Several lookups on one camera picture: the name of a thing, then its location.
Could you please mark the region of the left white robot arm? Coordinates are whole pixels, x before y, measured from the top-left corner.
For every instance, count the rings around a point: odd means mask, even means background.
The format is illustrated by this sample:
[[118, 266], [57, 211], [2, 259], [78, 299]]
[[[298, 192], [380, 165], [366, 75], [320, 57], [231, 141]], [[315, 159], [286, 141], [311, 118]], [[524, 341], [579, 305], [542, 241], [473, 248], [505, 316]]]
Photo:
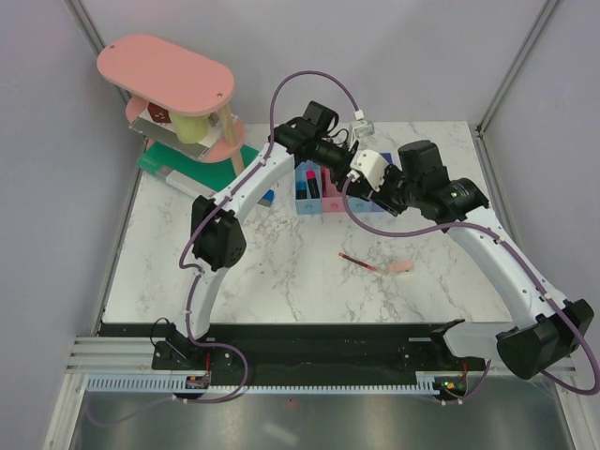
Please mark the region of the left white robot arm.
[[198, 197], [192, 204], [191, 236], [179, 266], [195, 271], [187, 295], [187, 337], [173, 347], [173, 358], [184, 368], [197, 368], [204, 361], [204, 344], [196, 340], [206, 334], [221, 283], [246, 250], [242, 225], [249, 212], [280, 178], [303, 162], [329, 171], [351, 170], [358, 141], [336, 144], [329, 137], [338, 114], [314, 101], [304, 114], [270, 127], [268, 143], [250, 166], [211, 199]]

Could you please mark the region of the purple drawer bin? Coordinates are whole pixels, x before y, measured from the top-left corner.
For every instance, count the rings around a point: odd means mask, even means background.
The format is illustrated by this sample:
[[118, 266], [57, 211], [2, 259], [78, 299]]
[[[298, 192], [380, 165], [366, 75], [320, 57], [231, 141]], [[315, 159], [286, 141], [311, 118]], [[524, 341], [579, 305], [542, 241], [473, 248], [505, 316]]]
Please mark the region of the purple drawer bin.
[[[393, 163], [392, 155], [390, 153], [382, 153], [382, 157], [386, 160], [388, 164]], [[384, 209], [381, 208], [378, 204], [374, 203], [371, 206], [371, 211], [373, 213], [383, 213]]]

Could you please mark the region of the blue cap black highlighter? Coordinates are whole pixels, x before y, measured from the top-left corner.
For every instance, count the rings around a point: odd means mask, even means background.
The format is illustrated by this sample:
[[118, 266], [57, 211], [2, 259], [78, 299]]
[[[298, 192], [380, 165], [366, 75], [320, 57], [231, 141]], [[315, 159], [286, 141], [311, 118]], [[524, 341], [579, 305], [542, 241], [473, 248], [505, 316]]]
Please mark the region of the blue cap black highlighter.
[[308, 187], [304, 181], [298, 181], [295, 184], [295, 198], [305, 200], [308, 197]]

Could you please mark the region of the pink cap black highlighter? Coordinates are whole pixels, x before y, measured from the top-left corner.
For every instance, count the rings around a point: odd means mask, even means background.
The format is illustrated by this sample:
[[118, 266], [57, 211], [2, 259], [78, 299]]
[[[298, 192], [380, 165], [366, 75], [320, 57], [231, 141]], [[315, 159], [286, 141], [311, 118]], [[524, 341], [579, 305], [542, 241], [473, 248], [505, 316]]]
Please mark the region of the pink cap black highlighter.
[[310, 193], [311, 199], [318, 199], [320, 197], [319, 183], [316, 177], [316, 173], [313, 170], [306, 171], [307, 187]]

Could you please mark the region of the pink drawer bin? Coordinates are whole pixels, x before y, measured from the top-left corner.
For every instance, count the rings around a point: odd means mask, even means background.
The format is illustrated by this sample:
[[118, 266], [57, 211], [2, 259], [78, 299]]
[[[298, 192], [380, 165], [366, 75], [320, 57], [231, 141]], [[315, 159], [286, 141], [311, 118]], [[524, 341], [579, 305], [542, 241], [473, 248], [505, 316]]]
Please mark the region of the pink drawer bin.
[[326, 190], [327, 196], [322, 198], [322, 212], [327, 213], [343, 213], [345, 211], [341, 193], [338, 192], [336, 186], [331, 181], [330, 171], [326, 168], [321, 168], [321, 173], [326, 175]]

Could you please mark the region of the light blue drawer bin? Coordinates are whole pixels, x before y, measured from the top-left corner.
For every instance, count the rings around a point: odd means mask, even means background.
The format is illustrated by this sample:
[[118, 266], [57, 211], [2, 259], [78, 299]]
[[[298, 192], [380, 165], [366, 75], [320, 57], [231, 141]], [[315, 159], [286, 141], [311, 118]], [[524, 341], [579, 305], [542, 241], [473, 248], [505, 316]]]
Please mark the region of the light blue drawer bin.
[[317, 164], [302, 162], [294, 169], [294, 202], [298, 215], [323, 212], [321, 171]]

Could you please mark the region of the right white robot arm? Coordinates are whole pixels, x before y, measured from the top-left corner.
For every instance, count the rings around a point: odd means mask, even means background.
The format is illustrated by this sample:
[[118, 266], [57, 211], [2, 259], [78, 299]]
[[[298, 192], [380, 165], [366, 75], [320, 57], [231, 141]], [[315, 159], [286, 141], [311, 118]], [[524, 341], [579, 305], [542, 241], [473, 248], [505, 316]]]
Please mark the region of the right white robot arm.
[[398, 156], [394, 165], [375, 151], [354, 150], [338, 190], [393, 215], [414, 208], [433, 221], [429, 230], [446, 233], [467, 252], [511, 318], [446, 325], [429, 345], [431, 362], [448, 369], [462, 357], [496, 359], [529, 380], [547, 375], [550, 366], [581, 349], [597, 375], [599, 365], [585, 339], [594, 316], [588, 302], [569, 300], [532, 267], [477, 185], [468, 178], [450, 179], [436, 144], [412, 142], [400, 147]]

